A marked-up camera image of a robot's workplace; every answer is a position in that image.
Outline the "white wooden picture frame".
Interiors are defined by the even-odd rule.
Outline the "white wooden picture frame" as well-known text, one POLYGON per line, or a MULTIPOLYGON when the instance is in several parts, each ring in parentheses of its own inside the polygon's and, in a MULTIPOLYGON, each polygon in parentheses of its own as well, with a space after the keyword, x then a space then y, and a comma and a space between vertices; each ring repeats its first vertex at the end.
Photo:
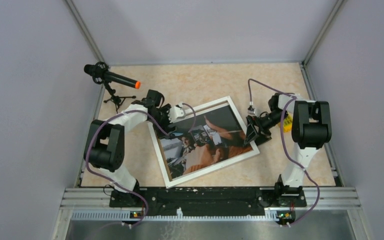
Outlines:
POLYGON ((246 124, 230 96, 186 109, 185 117, 171 126, 174 131, 165 136, 159 134, 155 124, 148 123, 164 186, 168 189, 260 153, 253 140, 245 140, 246 124))

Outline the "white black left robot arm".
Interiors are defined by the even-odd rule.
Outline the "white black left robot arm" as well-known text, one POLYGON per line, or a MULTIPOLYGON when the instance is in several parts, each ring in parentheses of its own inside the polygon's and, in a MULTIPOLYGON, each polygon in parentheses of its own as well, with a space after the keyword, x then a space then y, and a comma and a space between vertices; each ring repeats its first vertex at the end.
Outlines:
POLYGON ((93 120, 89 127, 83 159, 87 171, 107 180, 115 190, 122 192, 121 200, 129 207, 140 202, 139 186, 123 165, 126 151, 126 134, 138 125, 150 122, 157 133, 169 137, 175 131, 173 123, 183 118, 183 102, 164 104, 164 95, 149 90, 146 97, 133 101, 125 110, 106 120, 93 120))

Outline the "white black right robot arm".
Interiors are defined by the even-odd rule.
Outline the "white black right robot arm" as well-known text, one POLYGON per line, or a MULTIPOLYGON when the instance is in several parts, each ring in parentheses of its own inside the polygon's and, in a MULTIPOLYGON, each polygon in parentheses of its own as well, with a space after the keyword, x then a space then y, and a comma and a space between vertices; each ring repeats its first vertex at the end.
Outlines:
POLYGON ((327 101, 304 99, 298 94, 276 93, 268 102, 270 112, 246 117, 244 144, 257 145, 271 140, 270 129, 292 117, 291 137, 294 142, 289 165, 274 185, 273 200, 287 206, 302 192, 306 169, 315 154, 332 138, 330 104, 327 101))

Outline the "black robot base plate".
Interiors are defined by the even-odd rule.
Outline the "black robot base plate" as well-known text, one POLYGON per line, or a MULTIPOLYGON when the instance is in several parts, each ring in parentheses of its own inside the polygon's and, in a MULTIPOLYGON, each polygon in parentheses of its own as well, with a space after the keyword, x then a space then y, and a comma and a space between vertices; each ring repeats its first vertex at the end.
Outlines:
POLYGON ((173 216, 181 210, 186 217, 263 216, 266 208, 294 210, 307 206, 304 192, 276 198, 274 187, 140 187, 133 194, 113 190, 111 208, 138 208, 148 217, 173 216))

